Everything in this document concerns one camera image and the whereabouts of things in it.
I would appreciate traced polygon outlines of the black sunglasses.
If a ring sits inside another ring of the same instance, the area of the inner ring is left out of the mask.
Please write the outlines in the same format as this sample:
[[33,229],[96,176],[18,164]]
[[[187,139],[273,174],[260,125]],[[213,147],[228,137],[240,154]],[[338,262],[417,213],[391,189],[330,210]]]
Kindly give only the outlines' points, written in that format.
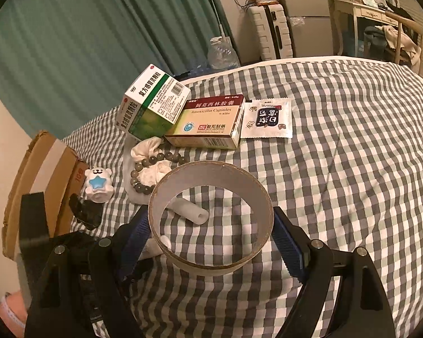
[[97,229],[101,225],[103,204],[72,194],[69,198],[69,207],[75,220],[85,226],[87,230]]

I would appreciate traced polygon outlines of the white bear toy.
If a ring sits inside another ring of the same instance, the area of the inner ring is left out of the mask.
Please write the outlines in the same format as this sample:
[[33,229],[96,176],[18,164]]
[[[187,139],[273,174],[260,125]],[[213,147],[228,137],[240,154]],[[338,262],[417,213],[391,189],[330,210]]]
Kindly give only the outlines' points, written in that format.
[[89,201],[103,204],[111,200],[114,186],[111,181],[112,171],[108,168],[93,167],[85,171],[85,196]]

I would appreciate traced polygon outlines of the white foam tube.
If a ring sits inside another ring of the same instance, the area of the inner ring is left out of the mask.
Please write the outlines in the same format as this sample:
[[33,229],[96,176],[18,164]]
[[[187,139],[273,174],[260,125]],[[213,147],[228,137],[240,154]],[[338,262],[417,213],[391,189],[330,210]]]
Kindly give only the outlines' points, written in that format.
[[184,198],[173,198],[168,203],[167,208],[193,224],[202,225],[209,218],[208,211]]

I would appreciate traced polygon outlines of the green 999 medicine box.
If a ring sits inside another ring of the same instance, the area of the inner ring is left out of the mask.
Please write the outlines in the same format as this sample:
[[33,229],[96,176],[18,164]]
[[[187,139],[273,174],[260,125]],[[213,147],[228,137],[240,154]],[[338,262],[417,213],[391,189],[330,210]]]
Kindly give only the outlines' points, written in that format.
[[139,141],[163,137],[178,121],[190,89],[150,64],[124,93],[116,126]]

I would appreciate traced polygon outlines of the red beige capsule box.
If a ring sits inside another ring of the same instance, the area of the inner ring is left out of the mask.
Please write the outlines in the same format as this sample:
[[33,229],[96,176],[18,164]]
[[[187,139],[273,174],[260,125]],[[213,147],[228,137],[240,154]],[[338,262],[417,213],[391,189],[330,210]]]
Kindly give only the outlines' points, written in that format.
[[165,139],[177,147],[236,150],[244,104],[241,94],[191,99]]

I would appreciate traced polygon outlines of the white black sachet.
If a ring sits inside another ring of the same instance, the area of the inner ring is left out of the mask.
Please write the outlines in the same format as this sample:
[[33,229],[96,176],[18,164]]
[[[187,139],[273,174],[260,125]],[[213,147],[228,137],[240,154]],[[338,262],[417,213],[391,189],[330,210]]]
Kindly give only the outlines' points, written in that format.
[[241,139],[292,138],[292,101],[259,99],[247,101]]

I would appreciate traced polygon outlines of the clear plastic bag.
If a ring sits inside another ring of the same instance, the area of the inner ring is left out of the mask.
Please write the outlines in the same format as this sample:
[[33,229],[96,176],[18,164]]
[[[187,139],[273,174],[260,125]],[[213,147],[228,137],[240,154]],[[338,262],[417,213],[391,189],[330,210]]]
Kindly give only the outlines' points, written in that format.
[[[131,172],[135,169],[135,162],[131,156],[131,149],[137,144],[137,141],[131,137],[126,136],[124,141],[124,154],[123,154],[123,182],[127,192],[129,201],[137,205],[147,205],[149,195],[143,192],[138,192],[135,185],[138,183],[136,178],[133,178]],[[162,254],[162,250],[157,246],[154,239],[149,238],[140,254],[139,260],[151,259]]]

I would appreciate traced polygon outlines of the cream fabric scrunchie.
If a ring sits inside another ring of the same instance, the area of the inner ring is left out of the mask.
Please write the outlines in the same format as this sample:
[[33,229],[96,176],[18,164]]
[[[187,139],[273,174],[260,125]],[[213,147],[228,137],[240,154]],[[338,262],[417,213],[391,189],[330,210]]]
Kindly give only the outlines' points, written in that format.
[[172,170],[171,162],[160,149],[161,144],[161,138],[151,137],[140,141],[131,149],[136,179],[142,185],[155,186]]

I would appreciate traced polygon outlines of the checkered bed sheet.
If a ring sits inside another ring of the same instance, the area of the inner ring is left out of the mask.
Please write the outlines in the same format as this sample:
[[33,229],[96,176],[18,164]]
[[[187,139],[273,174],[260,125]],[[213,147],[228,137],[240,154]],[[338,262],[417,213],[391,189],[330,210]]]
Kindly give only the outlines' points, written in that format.
[[[326,59],[244,68],[189,88],[193,98],[290,99],[291,139],[182,154],[250,172],[294,224],[332,249],[363,246],[396,334],[409,336],[423,318],[423,79],[393,63]],[[147,337],[274,337],[299,290],[273,242],[214,278],[160,255],[131,288]]]

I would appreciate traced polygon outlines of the teal curtain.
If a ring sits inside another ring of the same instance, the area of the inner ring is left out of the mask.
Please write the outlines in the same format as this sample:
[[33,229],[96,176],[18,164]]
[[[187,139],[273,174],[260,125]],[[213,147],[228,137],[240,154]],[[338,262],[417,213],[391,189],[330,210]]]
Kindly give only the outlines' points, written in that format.
[[230,33],[220,0],[6,0],[0,100],[28,135],[65,137],[118,105],[149,64],[184,76]]

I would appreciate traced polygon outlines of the large water bottle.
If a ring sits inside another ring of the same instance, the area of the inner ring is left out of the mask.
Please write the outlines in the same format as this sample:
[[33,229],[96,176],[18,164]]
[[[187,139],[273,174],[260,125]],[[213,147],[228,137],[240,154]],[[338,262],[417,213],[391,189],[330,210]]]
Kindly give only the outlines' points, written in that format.
[[212,37],[209,43],[208,63],[213,70],[233,70],[240,66],[236,51],[222,36]]

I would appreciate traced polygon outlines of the wooden chair with clothes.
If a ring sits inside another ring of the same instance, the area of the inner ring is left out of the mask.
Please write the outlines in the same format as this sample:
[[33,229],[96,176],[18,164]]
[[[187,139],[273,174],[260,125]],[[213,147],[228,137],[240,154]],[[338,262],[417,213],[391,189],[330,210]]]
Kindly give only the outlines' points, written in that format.
[[406,17],[391,12],[385,15],[395,21],[396,26],[384,23],[365,28],[363,57],[407,66],[419,73],[423,28]]

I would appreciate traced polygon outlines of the white suitcase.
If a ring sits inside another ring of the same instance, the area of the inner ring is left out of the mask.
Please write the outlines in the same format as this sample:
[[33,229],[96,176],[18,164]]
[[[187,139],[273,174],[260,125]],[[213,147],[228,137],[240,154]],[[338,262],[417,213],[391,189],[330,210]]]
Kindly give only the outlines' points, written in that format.
[[257,34],[263,61],[293,58],[290,29],[281,4],[251,6],[248,14]]

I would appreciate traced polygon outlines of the white dressing table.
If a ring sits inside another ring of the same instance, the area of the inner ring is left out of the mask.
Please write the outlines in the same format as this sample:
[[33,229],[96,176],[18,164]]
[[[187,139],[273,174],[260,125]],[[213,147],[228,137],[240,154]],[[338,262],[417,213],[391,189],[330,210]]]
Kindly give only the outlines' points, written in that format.
[[354,33],[353,47],[355,57],[358,57],[358,20],[360,18],[364,18],[381,25],[390,25],[395,28],[398,27],[398,21],[391,17],[393,13],[383,11],[379,8],[373,8],[367,5],[359,4],[357,2],[349,2],[345,0],[329,0],[329,5],[330,11],[332,12],[332,20],[335,25],[335,34],[338,42],[337,54],[339,56],[343,54],[344,49],[342,16],[347,16],[351,20]]

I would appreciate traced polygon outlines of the silver mini fridge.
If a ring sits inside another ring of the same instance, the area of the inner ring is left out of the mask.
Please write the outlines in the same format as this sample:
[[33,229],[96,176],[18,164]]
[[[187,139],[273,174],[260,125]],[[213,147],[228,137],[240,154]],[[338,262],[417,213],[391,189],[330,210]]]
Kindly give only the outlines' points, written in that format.
[[334,53],[328,0],[281,0],[287,13],[295,57]]

